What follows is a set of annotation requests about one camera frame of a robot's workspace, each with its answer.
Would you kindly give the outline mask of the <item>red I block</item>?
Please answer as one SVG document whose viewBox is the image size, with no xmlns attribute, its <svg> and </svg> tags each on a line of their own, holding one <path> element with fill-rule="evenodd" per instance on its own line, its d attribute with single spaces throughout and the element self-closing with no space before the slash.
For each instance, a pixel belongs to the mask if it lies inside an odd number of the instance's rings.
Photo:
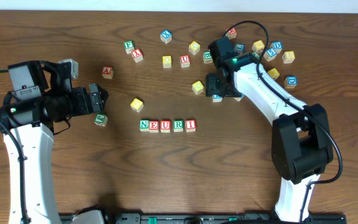
<svg viewBox="0 0 358 224">
<path fill-rule="evenodd" d="M 185 121 L 186 132 L 196 131 L 196 121 L 194 119 L 188 119 Z"/>
</svg>

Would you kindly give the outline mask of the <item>blue P wooden block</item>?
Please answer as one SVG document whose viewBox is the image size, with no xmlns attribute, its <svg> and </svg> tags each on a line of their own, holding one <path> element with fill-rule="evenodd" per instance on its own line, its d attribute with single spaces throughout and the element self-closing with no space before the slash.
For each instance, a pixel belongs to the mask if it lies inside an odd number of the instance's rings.
<svg viewBox="0 0 358 224">
<path fill-rule="evenodd" d="M 223 97 L 221 97 L 219 95 L 213 95 L 212 99 L 213 99 L 213 103 L 218 103 L 218 102 L 222 102 Z"/>
</svg>

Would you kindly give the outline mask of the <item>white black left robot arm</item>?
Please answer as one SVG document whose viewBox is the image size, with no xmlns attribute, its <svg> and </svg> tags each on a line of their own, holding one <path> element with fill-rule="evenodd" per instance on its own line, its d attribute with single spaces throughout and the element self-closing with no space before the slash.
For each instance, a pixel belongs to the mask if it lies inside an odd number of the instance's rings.
<svg viewBox="0 0 358 224">
<path fill-rule="evenodd" d="M 61 216 L 55 203 L 52 180 L 54 123 L 69 123 L 75 116 L 103 114 L 108 92 L 95 83 L 73 87 L 78 63 L 27 61 L 10 65 L 13 90 L 0 108 L 0 132 L 9 155 L 11 206 L 9 223 L 105 223 L 100 210 Z"/>
</svg>

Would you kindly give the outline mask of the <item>green R wooden block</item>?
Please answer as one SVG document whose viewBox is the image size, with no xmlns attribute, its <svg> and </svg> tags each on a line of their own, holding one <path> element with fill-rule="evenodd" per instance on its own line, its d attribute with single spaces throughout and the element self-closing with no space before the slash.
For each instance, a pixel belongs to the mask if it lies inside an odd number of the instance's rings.
<svg viewBox="0 0 358 224">
<path fill-rule="evenodd" d="M 184 130 L 184 122 L 182 119 L 173 121 L 173 131 L 174 132 L 183 132 Z"/>
</svg>

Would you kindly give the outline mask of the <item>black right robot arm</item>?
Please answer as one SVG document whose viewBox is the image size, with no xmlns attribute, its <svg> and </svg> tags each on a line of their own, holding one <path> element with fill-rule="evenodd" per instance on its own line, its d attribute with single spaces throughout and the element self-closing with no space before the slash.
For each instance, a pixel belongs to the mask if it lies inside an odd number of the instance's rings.
<svg viewBox="0 0 358 224">
<path fill-rule="evenodd" d="M 215 73 L 206 76 L 206 96 L 250 99 L 272 125 L 272 161 L 282 181 L 275 205 L 279 220 L 302 222 L 314 182 L 333 160 L 326 110 L 285 91 L 252 54 L 239 54 L 223 37 L 208 46 Z"/>
</svg>

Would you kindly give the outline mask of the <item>green N wooden block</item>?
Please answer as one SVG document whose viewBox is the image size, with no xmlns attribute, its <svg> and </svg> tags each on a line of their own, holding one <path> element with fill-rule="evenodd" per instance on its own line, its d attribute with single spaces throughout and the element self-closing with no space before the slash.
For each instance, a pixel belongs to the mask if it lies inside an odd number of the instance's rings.
<svg viewBox="0 0 358 224">
<path fill-rule="evenodd" d="M 150 128 L 149 120 L 142 119 L 139 121 L 140 131 L 149 132 L 149 128 Z"/>
</svg>

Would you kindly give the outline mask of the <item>red E wooden block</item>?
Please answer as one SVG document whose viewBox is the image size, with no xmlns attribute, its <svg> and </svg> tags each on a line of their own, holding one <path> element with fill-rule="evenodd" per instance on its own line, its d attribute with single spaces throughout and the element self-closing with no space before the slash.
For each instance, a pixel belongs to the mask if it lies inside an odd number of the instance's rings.
<svg viewBox="0 0 358 224">
<path fill-rule="evenodd" d="M 159 121 L 150 120 L 149 121 L 149 132 L 150 133 L 158 133 L 160 131 L 159 124 L 160 124 Z"/>
</svg>

